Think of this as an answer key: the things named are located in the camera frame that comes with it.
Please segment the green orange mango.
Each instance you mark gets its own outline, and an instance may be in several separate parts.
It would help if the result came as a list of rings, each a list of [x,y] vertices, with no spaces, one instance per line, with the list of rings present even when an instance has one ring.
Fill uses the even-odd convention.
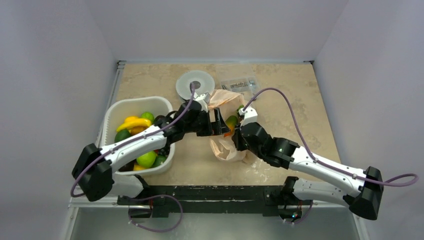
[[[239,110],[243,109],[245,106],[244,105],[240,105],[234,114],[230,115],[226,120],[225,120],[225,124],[227,125],[227,127],[229,128],[229,132],[225,133],[223,136],[224,137],[230,137],[234,134],[235,132],[235,128],[236,125],[240,122],[240,114],[239,114]]]

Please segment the orange printed plastic bag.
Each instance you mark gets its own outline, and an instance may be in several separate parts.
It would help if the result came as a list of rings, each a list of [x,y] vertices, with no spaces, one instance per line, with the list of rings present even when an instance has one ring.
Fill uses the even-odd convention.
[[[237,109],[241,105],[248,103],[241,93],[216,89],[214,90],[208,109],[219,109],[222,119],[225,121],[230,116],[237,115]],[[236,150],[235,144],[232,141],[232,136],[217,135],[209,137],[210,147],[215,157],[222,162],[241,162],[247,157],[247,151]]]

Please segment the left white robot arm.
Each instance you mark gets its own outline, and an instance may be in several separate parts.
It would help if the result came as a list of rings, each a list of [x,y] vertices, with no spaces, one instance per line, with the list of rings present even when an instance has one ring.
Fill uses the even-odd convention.
[[[90,202],[105,197],[113,188],[113,174],[121,167],[146,153],[170,146],[195,133],[198,137],[220,136],[231,130],[218,108],[213,110],[214,120],[208,109],[198,101],[186,101],[178,110],[158,116],[145,131],[122,141],[97,147],[86,145],[73,167],[75,179],[70,195],[85,196]]]

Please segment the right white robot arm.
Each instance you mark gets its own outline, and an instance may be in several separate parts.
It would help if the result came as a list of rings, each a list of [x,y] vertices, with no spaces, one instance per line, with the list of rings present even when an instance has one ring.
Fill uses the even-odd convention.
[[[367,220],[378,218],[384,187],[381,171],[343,165],[326,158],[311,157],[297,142],[272,137],[257,122],[235,127],[232,141],[237,150],[248,150],[276,168],[306,173],[341,192],[341,202],[355,215]]]

